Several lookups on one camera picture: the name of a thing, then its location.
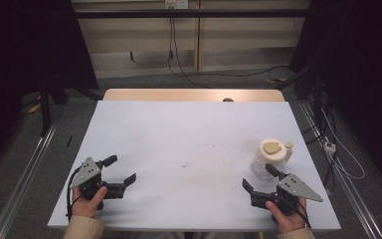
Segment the wooden table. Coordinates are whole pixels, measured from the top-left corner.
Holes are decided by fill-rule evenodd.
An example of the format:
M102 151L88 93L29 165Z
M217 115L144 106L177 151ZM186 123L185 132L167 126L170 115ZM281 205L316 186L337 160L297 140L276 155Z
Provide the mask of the wooden table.
M278 90L109 89L105 101L283 102Z

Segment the black curtain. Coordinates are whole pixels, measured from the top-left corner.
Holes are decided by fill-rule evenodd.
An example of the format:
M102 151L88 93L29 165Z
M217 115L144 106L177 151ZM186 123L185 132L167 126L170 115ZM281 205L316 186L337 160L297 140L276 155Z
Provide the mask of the black curtain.
M382 0L310 0L290 61L297 72L323 51L318 74L382 171Z
M0 150L42 85L58 101L61 89L97 87L72 0L0 0Z

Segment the black metal stand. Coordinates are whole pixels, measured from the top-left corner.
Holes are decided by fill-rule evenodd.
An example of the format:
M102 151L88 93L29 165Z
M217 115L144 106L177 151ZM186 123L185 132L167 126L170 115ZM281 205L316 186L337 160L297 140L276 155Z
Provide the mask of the black metal stand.
M49 87L47 79L44 78L40 83L40 105L42 110L42 132L41 136L45 136L49 131L52 123L50 99L49 99Z

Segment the person's left hand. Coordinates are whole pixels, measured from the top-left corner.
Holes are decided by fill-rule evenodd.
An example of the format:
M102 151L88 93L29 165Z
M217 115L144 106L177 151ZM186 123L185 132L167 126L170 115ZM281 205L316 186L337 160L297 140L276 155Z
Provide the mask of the person's left hand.
M83 216L88 218L95 218L97 207L103 201L107 193L105 186L101 187L92 199L86 199L83 197L80 189L76 187L73 190L73 204L72 214L76 216Z

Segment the white table mat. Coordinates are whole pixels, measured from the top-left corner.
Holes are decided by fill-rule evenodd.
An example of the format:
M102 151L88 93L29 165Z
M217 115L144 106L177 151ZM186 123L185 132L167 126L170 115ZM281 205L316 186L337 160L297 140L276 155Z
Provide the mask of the white table mat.
M284 170L326 194L288 103L102 101L74 165L87 158L117 161L107 182L136 181L123 198L108 200L98 217L119 231L270 231L268 211L252 206L242 182L275 191L254 174L259 143L293 145Z

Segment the white wall socket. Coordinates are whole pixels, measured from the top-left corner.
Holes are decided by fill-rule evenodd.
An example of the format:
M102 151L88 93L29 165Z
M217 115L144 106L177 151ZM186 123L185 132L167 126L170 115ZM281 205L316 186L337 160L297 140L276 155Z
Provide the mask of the white wall socket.
M188 9L188 0L164 0L166 9Z

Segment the person's right hand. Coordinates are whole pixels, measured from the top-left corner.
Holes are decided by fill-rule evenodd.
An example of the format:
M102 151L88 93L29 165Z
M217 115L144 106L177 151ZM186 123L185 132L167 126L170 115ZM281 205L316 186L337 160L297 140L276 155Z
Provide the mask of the person's right hand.
M306 216L306 199L300 198L299 205L297 207L297 211L291 214L283 214L277 206L268 201L266 203L268 209L272 213L272 215L278 221L278 227L280 233L287 233L293 230L297 230L305 227L304 217Z

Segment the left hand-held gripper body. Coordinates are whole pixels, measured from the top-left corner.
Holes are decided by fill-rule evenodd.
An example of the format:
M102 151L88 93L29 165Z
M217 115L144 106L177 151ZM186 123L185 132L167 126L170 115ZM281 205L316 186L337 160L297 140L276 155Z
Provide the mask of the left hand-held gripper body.
M88 157L72 173L69 180L70 190L77 188L86 199L94 198L96 193L104 187L101 179L102 168L102 160L95 162Z

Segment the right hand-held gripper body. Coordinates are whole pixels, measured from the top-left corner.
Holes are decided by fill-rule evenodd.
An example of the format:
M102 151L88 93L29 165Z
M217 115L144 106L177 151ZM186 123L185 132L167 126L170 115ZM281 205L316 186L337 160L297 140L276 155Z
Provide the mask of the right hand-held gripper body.
M281 173L274 203L284 214L297 208L300 198L322 202L322 197L295 174Z

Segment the wooden wall post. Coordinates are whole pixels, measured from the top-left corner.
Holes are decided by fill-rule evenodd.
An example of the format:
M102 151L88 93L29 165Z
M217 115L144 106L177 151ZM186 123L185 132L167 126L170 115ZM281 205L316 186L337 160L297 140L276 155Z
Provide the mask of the wooden wall post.
M195 0L195 9L201 10L203 0ZM195 72L200 72L201 66L201 18L195 18L195 50L194 50L194 68Z

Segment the black horizontal bar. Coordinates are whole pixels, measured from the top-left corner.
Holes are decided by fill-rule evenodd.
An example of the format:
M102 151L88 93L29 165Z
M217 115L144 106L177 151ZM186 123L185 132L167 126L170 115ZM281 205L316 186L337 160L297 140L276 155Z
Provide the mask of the black horizontal bar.
M267 10L222 10L222 9L185 9L185 10L113 10L113 11L77 11L82 19L97 18L293 18L311 14L305 9L267 9Z

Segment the aluminium floor rail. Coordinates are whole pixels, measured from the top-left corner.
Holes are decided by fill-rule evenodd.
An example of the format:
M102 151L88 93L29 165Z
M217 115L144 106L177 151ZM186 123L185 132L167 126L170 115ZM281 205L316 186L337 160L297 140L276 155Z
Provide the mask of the aluminium floor rail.
M344 166L336 154L331 154L325 150L325 146L323 144L327 140L327 137L320 135L320 129L314 122L313 110L311 109L310 105L308 103L302 102L299 102L298 104L307 122L312 127L314 135L317 136L318 144L322 148L322 151L325 153L327 162L332 164L331 168L333 169L334 178L340 183L342 190L344 191L360 224L366 232L367 237L369 239L382 239L381 229L379 228L376 219L371 213L371 210L368 208L363 198L361 197L361 194L356 189L353 183L353 177L351 177L344 169Z
M40 137L37 146L30 156L29 161L24 168L23 174L15 184L9 199L0 213L0 239L5 239L9 229L22 205L30 184L38 170L39 165L44 158L50 142L53 139L58 122L51 124L46 133Z

